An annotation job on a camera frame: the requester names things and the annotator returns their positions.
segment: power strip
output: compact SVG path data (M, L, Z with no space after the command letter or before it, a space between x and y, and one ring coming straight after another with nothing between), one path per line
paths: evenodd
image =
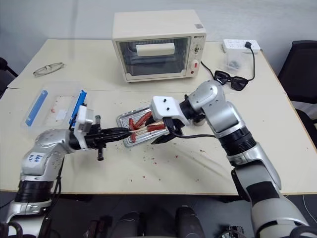
M236 39L224 39L222 41L223 51L226 53L230 50L240 51L243 53L251 54L250 49L246 48L244 45L246 42L251 43L251 48L254 54L257 54L261 49L256 40L236 40Z

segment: oven door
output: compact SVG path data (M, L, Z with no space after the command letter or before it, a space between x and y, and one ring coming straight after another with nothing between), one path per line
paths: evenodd
M191 37L118 42L127 80L185 76Z

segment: black chair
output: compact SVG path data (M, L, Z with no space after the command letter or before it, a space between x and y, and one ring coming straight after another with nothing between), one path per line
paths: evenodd
M294 41L278 79L291 101L317 108L317 41ZM296 111L317 148L317 119L300 108Z
M8 62L0 57L0 98L5 92L7 85L17 76L18 74L8 66Z

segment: black sunglasses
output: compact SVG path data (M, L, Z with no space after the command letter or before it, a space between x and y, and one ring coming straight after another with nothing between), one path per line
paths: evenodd
M221 85L225 85L227 82L231 82L231 88L237 91L241 91L248 84L248 80L242 77L231 77L228 73L217 70L214 73L214 79Z

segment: aluminum foil tray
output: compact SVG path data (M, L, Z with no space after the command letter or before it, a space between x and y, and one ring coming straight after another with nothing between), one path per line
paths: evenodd
M145 113L150 111L151 109L149 107L143 107L143 108L139 108L139 109L121 114L117 117L117 124L119 127L129 128L129 118L132 118L134 123L136 123ZM167 129L155 130L152 132L146 132L144 134L137 135L136 141L134 143L131 141L131 138L128 137L123 139L123 143L125 147L131 147L131 146L140 144L142 142L145 142L147 140L155 139L163 134L168 134L168 130Z

